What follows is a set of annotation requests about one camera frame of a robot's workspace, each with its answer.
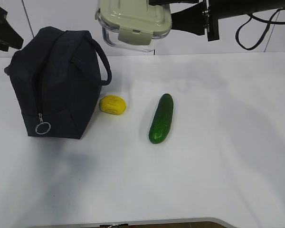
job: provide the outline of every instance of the cucumber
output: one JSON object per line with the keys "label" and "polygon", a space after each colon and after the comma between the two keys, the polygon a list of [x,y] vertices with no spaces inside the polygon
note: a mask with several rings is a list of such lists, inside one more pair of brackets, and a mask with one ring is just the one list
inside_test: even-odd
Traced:
{"label": "cucumber", "polygon": [[149,140],[153,144],[162,143],[168,136],[173,117],[173,98],[164,94],[158,104],[149,131]]}

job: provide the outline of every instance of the navy blue bag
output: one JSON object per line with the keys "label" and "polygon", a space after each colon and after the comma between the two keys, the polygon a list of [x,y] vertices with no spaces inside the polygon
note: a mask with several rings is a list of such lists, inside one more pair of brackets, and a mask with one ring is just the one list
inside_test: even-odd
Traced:
{"label": "navy blue bag", "polygon": [[[101,79],[97,54],[108,77]],[[5,69],[28,136],[80,139],[102,86],[112,79],[109,62],[88,31],[42,28]]]}

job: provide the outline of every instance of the black cable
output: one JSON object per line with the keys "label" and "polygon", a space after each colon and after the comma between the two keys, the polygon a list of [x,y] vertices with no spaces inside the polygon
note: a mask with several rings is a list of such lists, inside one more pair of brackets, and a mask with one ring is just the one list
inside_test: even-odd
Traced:
{"label": "black cable", "polygon": [[285,21],[272,21],[272,22],[269,22],[269,20],[263,20],[261,18],[258,18],[256,16],[254,16],[253,14],[248,14],[249,17],[253,18],[254,20],[257,20],[259,22],[262,22],[262,23],[270,23],[271,25],[285,25]]}
{"label": "black cable", "polygon": [[261,38],[260,38],[260,39],[258,40],[258,42],[257,42],[253,47],[251,47],[251,48],[245,47],[245,46],[240,42],[240,40],[239,40],[239,33],[240,33],[240,31],[242,30],[242,28],[243,28],[246,24],[248,24],[249,22],[251,22],[251,20],[253,19],[253,18],[249,15],[249,16],[250,16],[249,20],[248,20],[245,24],[243,24],[241,27],[239,27],[238,30],[237,30],[237,32],[236,32],[236,41],[237,41],[237,43],[238,43],[243,49],[245,49],[245,50],[247,50],[247,51],[252,51],[252,50],[256,49],[256,48],[257,48],[258,46],[260,46],[260,44],[264,41],[264,39],[265,39],[265,37],[266,37],[266,34],[267,34],[268,31],[270,30],[270,26],[272,25],[273,19],[274,19],[275,16],[276,16],[280,11],[282,11],[282,10],[285,10],[285,8],[277,9],[276,12],[270,17],[269,21],[266,22],[266,23],[267,23],[267,26],[266,26],[266,29],[265,29],[265,31],[263,32]]}

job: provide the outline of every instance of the yellow lemon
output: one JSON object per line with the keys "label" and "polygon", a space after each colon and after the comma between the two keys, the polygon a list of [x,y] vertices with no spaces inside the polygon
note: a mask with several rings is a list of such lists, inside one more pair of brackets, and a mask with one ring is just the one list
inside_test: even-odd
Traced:
{"label": "yellow lemon", "polygon": [[99,107],[105,113],[121,115],[126,110],[126,103],[121,97],[108,95],[100,100]]}

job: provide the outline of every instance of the clear plastic container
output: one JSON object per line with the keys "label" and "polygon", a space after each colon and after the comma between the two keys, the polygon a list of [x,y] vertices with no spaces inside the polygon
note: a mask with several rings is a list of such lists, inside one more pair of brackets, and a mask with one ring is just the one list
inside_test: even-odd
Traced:
{"label": "clear plastic container", "polygon": [[112,47],[150,52],[171,30],[168,5],[151,6],[148,0],[100,0],[98,5],[96,19]]}

